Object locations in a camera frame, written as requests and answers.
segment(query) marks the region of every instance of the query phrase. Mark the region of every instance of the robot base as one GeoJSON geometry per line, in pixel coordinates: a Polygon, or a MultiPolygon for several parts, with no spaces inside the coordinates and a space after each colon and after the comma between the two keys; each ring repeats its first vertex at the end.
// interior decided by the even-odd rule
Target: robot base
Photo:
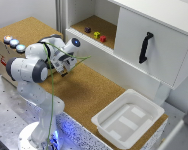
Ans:
{"type": "Polygon", "coordinates": [[[32,123],[26,126],[19,135],[18,138],[18,149],[19,150],[39,150],[39,148],[35,148],[30,144],[29,137],[31,136],[34,129],[38,126],[39,122],[32,123]]]}

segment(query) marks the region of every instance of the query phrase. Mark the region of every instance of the door handle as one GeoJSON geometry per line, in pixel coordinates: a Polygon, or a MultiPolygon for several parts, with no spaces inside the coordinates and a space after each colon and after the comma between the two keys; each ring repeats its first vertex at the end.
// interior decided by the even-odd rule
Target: door handle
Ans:
{"type": "Polygon", "coordinates": [[[150,32],[147,32],[147,36],[145,37],[141,49],[141,54],[139,57],[139,63],[142,64],[147,60],[147,57],[145,56],[146,51],[147,51],[147,46],[148,46],[148,40],[151,39],[154,35],[150,32]]]}

